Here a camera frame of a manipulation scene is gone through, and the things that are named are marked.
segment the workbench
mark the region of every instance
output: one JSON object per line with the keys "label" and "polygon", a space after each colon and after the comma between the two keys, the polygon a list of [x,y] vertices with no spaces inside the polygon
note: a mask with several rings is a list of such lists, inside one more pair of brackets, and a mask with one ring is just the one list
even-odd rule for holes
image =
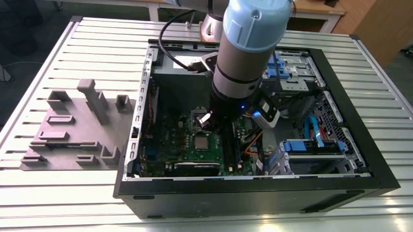
{"label": "workbench", "polygon": [[[57,9],[62,10],[59,2],[79,2],[79,3],[94,3],[107,5],[122,5],[122,6],[141,6],[148,7],[150,12],[150,20],[154,22],[160,21],[160,8],[168,9],[186,9],[177,5],[165,3],[164,0],[49,0],[55,3]],[[347,11],[339,2],[336,7],[329,7],[324,4],[324,1],[315,0],[296,0],[297,13],[295,17],[308,19],[325,20],[320,32],[331,33],[336,27],[340,17],[347,14]]]}
{"label": "workbench", "polygon": [[[413,228],[413,110],[359,40],[288,31],[280,46],[323,49],[401,188],[328,213],[141,220],[113,198],[117,171],[19,170],[50,108],[46,98],[94,78],[107,98],[137,99],[149,39],[164,23],[74,17],[0,132],[0,230],[371,231]],[[200,26],[173,24],[166,40],[200,40]]]}

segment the wire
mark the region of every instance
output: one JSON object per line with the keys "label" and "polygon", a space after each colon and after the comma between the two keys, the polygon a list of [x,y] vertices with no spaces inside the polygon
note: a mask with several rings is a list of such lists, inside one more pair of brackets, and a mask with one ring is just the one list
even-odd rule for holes
{"label": "wire", "polygon": [[43,65],[43,63],[34,62],[34,61],[19,61],[19,62],[15,62],[15,63],[5,65],[2,67],[2,72],[3,72],[2,77],[3,77],[3,80],[0,80],[0,82],[3,82],[6,84],[11,84],[17,80],[14,76],[11,76],[11,79],[9,81],[6,80],[6,69],[5,69],[6,67],[14,66],[15,64],[42,64]]}
{"label": "wire", "polygon": [[245,150],[245,154],[250,155],[252,153],[249,152],[250,147],[253,146],[253,144],[256,143],[256,141],[258,140],[258,138],[261,137],[261,135],[264,134],[264,132],[261,131],[261,133],[257,135],[256,139],[253,140],[253,142],[250,143],[250,145],[248,146],[246,150]]}
{"label": "wire", "polygon": [[254,134],[257,134],[262,129],[258,127],[250,134],[246,135],[245,140],[249,139]]}
{"label": "wire", "polygon": [[160,43],[160,47],[161,47],[162,52],[168,55],[168,57],[169,57],[182,68],[185,68],[185,69],[189,70],[189,71],[196,71],[196,69],[194,69],[194,68],[192,69],[188,65],[185,65],[185,64],[184,64],[184,63],[166,51],[166,49],[165,49],[165,47],[164,47],[164,44],[162,44],[162,37],[164,37],[164,33],[166,32],[169,26],[173,24],[173,22],[174,22],[178,18],[181,18],[181,17],[184,17],[184,16],[186,16],[186,15],[194,13],[194,12],[196,12],[196,10],[190,10],[190,11],[186,11],[186,12],[184,12],[182,14],[177,15],[177,16],[165,24],[165,26],[164,26],[164,28],[162,28],[162,30],[161,30],[161,33],[160,33],[160,38],[158,38],[158,43]]}
{"label": "wire", "polygon": [[144,136],[144,138],[146,138],[148,137],[148,134],[149,134],[149,132],[150,132],[150,125],[153,124],[153,107],[152,107],[152,93],[150,93],[150,90],[149,90],[149,94],[150,94],[150,123],[149,123],[149,127],[148,127],[148,131],[145,132],[145,136]]}
{"label": "wire", "polygon": [[5,65],[3,67],[6,68],[6,67],[10,67],[10,66],[14,66],[15,64],[42,64],[42,65],[43,65],[43,63],[41,63],[41,62],[34,62],[34,61],[19,61],[19,62],[7,64],[7,65]]}
{"label": "wire", "polygon": [[305,97],[317,96],[320,93],[321,93],[321,90],[315,89],[309,92],[296,94],[293,97],[291,97],[289,99],[287,99],[279,104],[279,110],[280,111],[285,110],[295,103],[296,100],[300,100],[301,98],[305,98]]}
{"label": "wire", "polygon": [[293,2],[293,6],[295,6],[295,10],[293,10],[293,18],[296,18],[296,13],[297,13],[297,5],[296,5],[295,0],[292,0],[292,2]]}

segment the black cable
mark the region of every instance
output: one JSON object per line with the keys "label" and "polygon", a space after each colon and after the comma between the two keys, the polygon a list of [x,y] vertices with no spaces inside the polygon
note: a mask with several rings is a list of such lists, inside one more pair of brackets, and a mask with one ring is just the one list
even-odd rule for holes
{"label": "black cable", "polygon": [[182,14],[177,15],[168,23],[166,25],[164,26],[162,30],[161,30],[161,33],[160,33],[160,39],[158,39],[158,43],[160,43],[160,47],[161,47],[161,50],[162,52],[168,55],[168,57],[182,67],[185,68],[186,70],[189,71],[197,71],[194,68],[190,68],[188,65],[185,65],[169,52],[168,50],[165,49],[164,47],[164,44],[162,44],[162,37],[164,37],[164,33],[166,32],[166,29],[169,28],[169,26],[173,24],[173,22],[181,18],[182,16],[186,16],[192,13],[194,13],[196,10],[190,10],[190,11],[186,11],[184,12]]}
{"label": "black cable", "polygon": [[285,101],[283,101],[279,104],[279,107],[277,107],[279,110],[280,111],[285,110],[295,103],[295,101],[297,101],[297,100],[300,100],[300,99],[303,99],[305,97],[317,96],[320,93],[321,93],[321,90],[320,89],[315,89],[315,90],[312,90],[309,92],[296,94],[293,97],[291,97],[289,99],[287,99]]}
{"label": "black cable", "polygon": [[264,135],[260,136],[256,142],[256,145],[257,145],[257,151],[258,151],[258,160],[264,164],[264,169],[258,168],[260,171],[257,172],[257,175],[265,175]]}
{"label": "black cable", "polygon": [[276,65],[276,74],[277,74],[277,78],[280,80],[280,69],[279,69],[279,63],[277,63],[277,55],[276,55],[276,51],[273,52],[273,59],[275,59],[275,65]]}

